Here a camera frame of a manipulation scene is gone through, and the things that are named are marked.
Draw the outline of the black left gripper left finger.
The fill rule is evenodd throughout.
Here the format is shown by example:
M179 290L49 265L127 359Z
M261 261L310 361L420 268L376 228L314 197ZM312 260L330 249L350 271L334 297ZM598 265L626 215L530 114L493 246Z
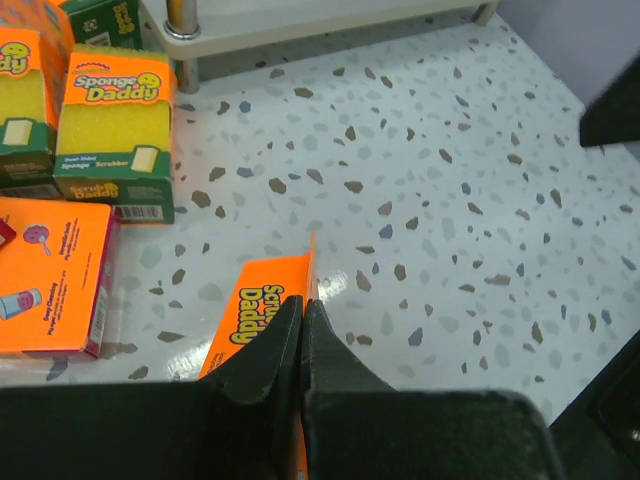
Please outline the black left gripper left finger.
M304 302L196 381L8 387L5 479L293 479Z

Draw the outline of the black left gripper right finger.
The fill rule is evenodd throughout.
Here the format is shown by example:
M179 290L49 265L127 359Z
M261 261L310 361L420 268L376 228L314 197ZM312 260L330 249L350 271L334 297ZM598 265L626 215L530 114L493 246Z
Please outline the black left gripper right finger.
M336 336L324 305L303 326L312 479L562 479L549 431L505 390L395 390Z

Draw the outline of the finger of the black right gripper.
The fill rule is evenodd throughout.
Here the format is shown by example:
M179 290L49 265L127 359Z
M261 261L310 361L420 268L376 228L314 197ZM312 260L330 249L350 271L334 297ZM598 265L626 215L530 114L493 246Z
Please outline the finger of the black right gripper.
M631 61L585 109L579 122L582 147L639 141L640 59Z
M639 336L550 426L568 479L639 478Z

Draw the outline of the orange magenta Scrub Mommy box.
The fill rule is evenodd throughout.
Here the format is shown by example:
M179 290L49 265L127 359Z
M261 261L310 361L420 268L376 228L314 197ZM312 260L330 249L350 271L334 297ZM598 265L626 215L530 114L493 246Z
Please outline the orange magenta Scrub Mommy box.
M4 197L1 355L98 357L120 224L105 204Z

